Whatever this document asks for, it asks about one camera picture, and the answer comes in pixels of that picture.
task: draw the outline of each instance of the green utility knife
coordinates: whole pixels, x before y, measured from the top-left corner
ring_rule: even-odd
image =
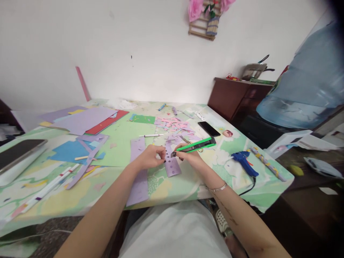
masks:
[[[181,151],[181,152],[193,152],[196,151],[198,149],[202,149],[204,147],[211,147],[216,145],[216,141],[214,139],[214,137],[209,137],[206,138],[204,140],[200,140],[199,142],[195,142],[189,145],[186,145],[184,147],[180,147],[177,149],[177,151]]]

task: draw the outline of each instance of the tattoo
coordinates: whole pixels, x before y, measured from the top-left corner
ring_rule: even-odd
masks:
[[[225,208],[225,210],[228,212],[229,215],[229,220],[232,221],[234,223],[234,225],[238,226],[238,223],[235,221],[235,219],[233,218],[232,214],[230,213],[229,209],[220,201],[221,205],[223,208]]]

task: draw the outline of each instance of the black smartphone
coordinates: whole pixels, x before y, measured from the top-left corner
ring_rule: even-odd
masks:
[[[198,122],[198,124],[212,137],[220,136],[221,134],[216,131],[210,124],[207,122]]]
[[[47,140],[24,140],[0,153],[0,175],[30,156]]]

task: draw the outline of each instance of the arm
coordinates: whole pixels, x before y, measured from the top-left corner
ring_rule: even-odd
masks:
[[[164,163],[166,150],[149,145],[130,163],[67,238],[55,258],[101,257],[129,198],[136,175]]]
[[[224,186],[225,182],[197,152],[176,152],[176,155],[189,161],[208,188],[218,189]],[[290,257],[261,218],[233,189],[227,186],[222,191],[210,192],[250,258]]]

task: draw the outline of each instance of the silver bracelet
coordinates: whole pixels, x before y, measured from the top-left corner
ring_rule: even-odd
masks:
[[[227,183],[225,182],[225,185],[224,185],[223,187],[221,187],[221,188],[218,188],[218,189],[210,189],[210,188],[208,188],[207,186],[205,186],[205,188],[207,188],[208,191],[209,191],[209,190],[212,190],[212,191],[214,191],[214,192],[218,192],[218,191],[221,191],[221,190],[223,190],[224,188],[226,188],[226,186],[227,186]]]

